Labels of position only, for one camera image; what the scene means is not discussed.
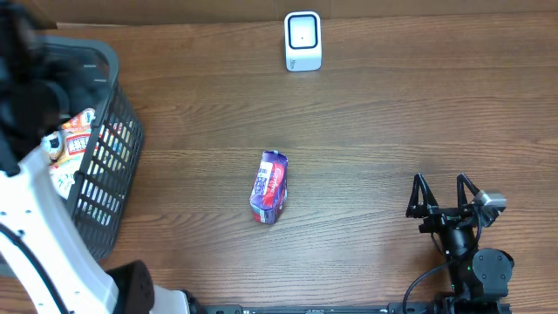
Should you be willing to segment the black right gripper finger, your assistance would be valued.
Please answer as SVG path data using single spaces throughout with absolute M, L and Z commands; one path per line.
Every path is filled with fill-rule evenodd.
M 480 191 L 465 173 L 461 173 L 457 176 L 458 208 L 465 208 L 471 204 L 466 198 L 466 189 L 469 190 L 473 197 Z
M 414 175 L 412 193 L 405 212 L 406 217 L 426 218 L 439 207 L 431 189 L 421 173 Z

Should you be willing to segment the yellow snack bag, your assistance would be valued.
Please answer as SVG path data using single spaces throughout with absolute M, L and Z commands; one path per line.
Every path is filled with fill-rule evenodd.
M 95 110 L 87 108 L 42 139 L 42 149 L 50 160 L 51 181 L 65 200 L 75 183 L 74 174 L 84 158 L 94 119 Z

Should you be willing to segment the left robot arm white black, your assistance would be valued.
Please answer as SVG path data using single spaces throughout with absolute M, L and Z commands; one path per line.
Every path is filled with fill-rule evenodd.
M 198 313 L 117 240 L 143 146 L 107 44 L 46 36 L 1 4 L 1 255 L 40 313 Z

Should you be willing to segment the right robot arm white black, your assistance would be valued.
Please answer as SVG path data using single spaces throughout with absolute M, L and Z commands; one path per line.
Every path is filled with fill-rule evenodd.
M 456 178 L 457 206 L 442 208 L 425 177 L 413 178 L 412 193 L 405 215 L 421 219 L 418 230 L 428 234 L 445 262 L 428 270 L 407 288 L 400 313 L 509 313 L 501 302 L 508 295 L 514 259 L 501 249 L 479 247 L 482 231 L 489 228 L 507 207 L 498 191 L 477 188 L 463 173 Z M 430 303 L 410 304 L 413 289 L 427 277 L 447 270 L 451 288 Z

